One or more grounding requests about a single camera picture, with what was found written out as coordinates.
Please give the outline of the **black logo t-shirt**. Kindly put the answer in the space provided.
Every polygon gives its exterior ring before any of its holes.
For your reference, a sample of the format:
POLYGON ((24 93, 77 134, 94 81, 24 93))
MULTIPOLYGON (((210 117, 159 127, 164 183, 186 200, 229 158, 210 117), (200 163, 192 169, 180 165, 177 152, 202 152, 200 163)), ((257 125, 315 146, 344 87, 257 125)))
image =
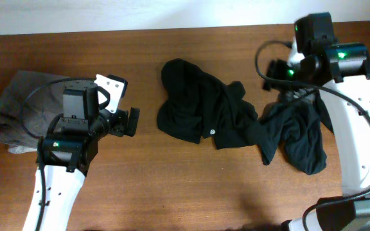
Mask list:
POLYGON ((240 81, 228 85, 183 59, 166 62, 161 80, 168 99, 157 127, 177 139, 198 144, 212 137, 217 149, 261 144, 267 132, 255 107, 243 100, 240 81))

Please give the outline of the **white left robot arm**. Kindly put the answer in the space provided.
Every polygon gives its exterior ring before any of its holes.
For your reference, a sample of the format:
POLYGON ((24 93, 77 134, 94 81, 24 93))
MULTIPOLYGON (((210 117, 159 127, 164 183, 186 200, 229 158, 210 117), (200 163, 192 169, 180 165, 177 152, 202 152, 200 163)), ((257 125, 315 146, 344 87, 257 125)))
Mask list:
POLYGON ((99 140, 136 134, 140 110, 118 108, 128 86, 125 79, 98 74, 61 82, 63 111, 36 138, 38 168, 24 230, 65 230, 99 140))

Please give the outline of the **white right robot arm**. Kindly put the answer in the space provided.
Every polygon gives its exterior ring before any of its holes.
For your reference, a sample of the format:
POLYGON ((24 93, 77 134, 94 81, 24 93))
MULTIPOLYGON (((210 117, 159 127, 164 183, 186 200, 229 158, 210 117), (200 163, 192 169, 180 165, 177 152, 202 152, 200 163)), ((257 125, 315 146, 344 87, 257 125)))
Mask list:
POLYGON ((370 57, 361 43, 338 43, 331 15, 297 20, 289 70, 266 76, 271 87, 319 92, 333 127, 342 194, 321 198, 283 230, 370 230, 370 57))

